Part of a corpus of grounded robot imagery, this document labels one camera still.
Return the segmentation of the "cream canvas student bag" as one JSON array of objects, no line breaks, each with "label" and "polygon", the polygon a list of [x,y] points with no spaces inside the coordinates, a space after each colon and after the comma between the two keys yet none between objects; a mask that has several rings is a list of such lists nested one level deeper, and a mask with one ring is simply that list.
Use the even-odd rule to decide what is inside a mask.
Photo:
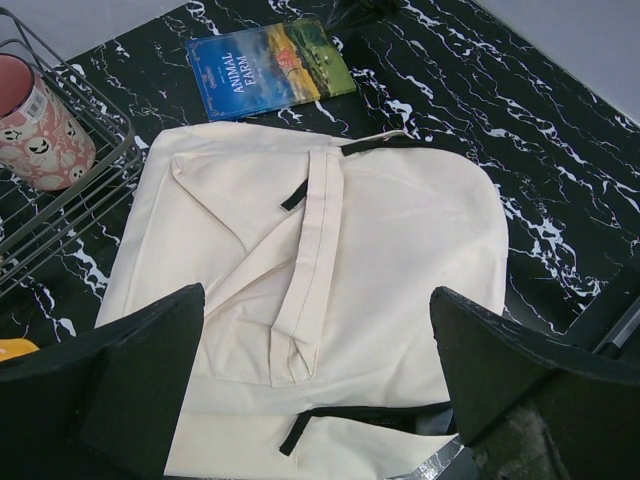
[{"label": "cream canvas student bag", "polygon": [[204,321],[165,471],[385,479],[449,442],[430,298],[504,308],[508,226],[489,176],[400,131],[361,140],[237,122],[153,142],[97,317],[189,284]]}]

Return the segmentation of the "Animal Farm paperback book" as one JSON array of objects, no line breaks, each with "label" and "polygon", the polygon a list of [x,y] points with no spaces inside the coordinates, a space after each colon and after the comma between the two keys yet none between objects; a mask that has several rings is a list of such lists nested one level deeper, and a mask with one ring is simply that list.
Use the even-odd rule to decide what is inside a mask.
[{"label": "Animal Farm paperback book", "polygon": [[190,40],[186,51],[211,122],[356,90],[342,56],[313,18]]}]

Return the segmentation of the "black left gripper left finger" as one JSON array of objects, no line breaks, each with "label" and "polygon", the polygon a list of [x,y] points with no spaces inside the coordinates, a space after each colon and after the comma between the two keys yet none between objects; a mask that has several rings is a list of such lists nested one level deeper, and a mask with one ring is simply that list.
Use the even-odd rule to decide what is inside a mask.
[{"label": "black left gripper left finger", "polygon": [[2,478],[162,478],[203,321],[188,285],[2,362]]}]

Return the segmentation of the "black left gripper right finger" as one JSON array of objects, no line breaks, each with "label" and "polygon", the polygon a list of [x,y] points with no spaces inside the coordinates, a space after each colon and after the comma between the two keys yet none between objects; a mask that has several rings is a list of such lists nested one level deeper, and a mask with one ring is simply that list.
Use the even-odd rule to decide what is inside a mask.
[{"label": "black left gripper right finger", "polygon": [[437,288],[433,333],[481,479],[636,479],[639,368]]}]

